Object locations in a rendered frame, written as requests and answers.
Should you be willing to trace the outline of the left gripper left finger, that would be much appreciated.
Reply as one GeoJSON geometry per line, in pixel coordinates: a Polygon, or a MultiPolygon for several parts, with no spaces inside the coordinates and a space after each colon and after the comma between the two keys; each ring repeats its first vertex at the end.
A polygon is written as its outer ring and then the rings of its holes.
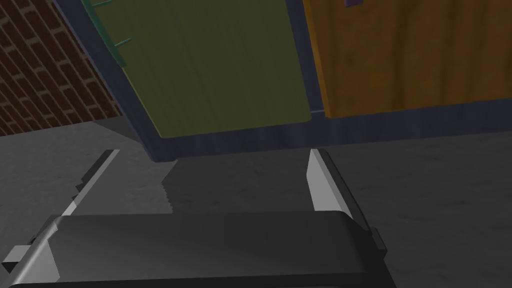
{"type": "Polygon", "coordinates": [[[95,183],[100,179],[105,170],[112,163],[114,158],[119,153],[119,149],[107,149],[105,150],[97,161],[89,168],[85,175],[81,178],[81,183],[76,186],[78,193],[72,197],[72,202],[61,214],[63,217],[69,216],[75,211],[84,197],[92,189],[95,183]]]}

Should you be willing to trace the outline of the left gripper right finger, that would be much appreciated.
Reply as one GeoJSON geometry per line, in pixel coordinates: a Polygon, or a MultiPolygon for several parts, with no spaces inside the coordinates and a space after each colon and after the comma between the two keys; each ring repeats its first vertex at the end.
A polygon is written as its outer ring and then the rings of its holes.
{"type": "Polygon", "coordinates": [[[315,211],[343,212],[366,229],[366,218],[327,150],[309,151],[306,181],[315,211]]]}

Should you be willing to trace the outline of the dark blue cupboard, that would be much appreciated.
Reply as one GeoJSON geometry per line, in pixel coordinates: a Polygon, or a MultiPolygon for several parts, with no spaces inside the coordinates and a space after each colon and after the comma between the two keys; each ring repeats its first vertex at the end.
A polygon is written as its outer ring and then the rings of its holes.
{"type": "Polygon", "coordinates": [[[154,162],[218,154],[313,148],[512,131],[512,98],[329,119],[320,111],[313,53],[299,0],[286,0],[298,40],[312,119],[303,123],[161,138],[122,68],[109,53],[81,0],[53,0],[72,34],[116,102],[127,127],[120,133],[142,144],[154,162]]]}

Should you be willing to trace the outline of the orange wooden cupboard door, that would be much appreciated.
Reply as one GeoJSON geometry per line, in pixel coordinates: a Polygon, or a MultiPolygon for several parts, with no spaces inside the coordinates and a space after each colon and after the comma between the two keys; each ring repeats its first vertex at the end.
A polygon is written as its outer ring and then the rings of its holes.
{"type": "Polygon", "coordinates": [[[327,118],[512,98],[512,0],[302,0],[327,118]]]}

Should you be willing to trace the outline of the olive green cupboard door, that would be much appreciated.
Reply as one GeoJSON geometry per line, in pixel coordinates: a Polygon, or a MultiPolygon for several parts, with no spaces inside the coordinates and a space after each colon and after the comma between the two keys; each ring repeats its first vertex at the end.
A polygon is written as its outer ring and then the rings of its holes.
{"type": "Polygon", "coordinates": [[[307,122],[285,0],[112,0],[95,9],[162,138],[307,122]]]}

